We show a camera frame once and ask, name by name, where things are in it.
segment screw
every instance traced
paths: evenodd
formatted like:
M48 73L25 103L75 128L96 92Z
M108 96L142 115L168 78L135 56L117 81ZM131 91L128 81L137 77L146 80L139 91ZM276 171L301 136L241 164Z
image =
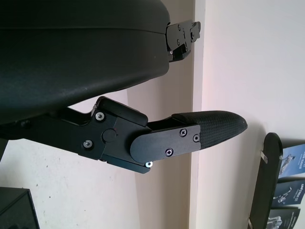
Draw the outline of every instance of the screw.
M102 112L98 112L98 113L95 114L95 119L97 121L102 121L104 118L105 118L105 115Z
M147 168L150 168L152 166L153 166L153 162L152 161L145 163L145 167L147 167Z
M180 134L180 137L185 137L186 134L187 134L187 130L186 129L181 129L179 134Z
M82 145L83 145L86 149L89 149L89 148L91 148L91 147L93 146L93 143L92 143L92 141L90 141L90 140L86 140L86 141L83 142Z
M199 140L200 140L199 135L194 135L193 141L194 142L199 142Z
M167 150L165 151L165 155L166 155L166 156L171 156L171 155L173 155L173 149L171 149L171 148L167 149Z

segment black box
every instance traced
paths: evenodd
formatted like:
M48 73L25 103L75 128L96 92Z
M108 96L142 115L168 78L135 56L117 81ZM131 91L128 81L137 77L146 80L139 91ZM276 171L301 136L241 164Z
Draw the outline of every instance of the black box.
M0 229L39 229L29 189L0 187Z

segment black metal bracket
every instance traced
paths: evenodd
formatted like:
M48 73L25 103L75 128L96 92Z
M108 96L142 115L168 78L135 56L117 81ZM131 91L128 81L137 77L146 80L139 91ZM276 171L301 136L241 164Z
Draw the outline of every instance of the black metal bracket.
M166 29L169 62L180 61L191 52L191 44L200 38L200 22L192 20L170 25Z
M87 114L65 108L0 126L1 138L25 138L139 173L150 170L149 162L199 150L199 133L199 125L173 118L148 123L146 115L106 97Z
M137 137L130 149L137 162L156 161L200 150L200 126L181 126L162 131L152 131Z

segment white wall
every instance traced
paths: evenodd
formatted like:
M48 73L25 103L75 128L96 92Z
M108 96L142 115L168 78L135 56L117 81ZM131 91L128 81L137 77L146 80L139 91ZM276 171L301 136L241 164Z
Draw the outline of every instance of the white wall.
M127 104L126 90L106 95ZM89 112L96 98L72 106ZM31 190L41 229L139 229L134 172L28 140L9 141L0 187Z
M193 18L193 0L163 0L172 24ZM149 121L192 110L193 53L170 64L165 76L127 89L131 107ZM136 174L143 229L186 229L189 218L190 154L156 161L148 174Z
M200 153L198 229L245 229L265 134L305 139L304 8L302 0L206 1L203 109L236 112L249 128ZM304 223L305 208L295 229Z

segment leaflet holder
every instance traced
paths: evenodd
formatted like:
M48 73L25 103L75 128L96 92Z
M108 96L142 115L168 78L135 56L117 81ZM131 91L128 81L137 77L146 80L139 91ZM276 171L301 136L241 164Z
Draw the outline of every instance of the leaflet holder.
M261 152L248 229L266 229L282 159L281 139L275 133L268 133Z

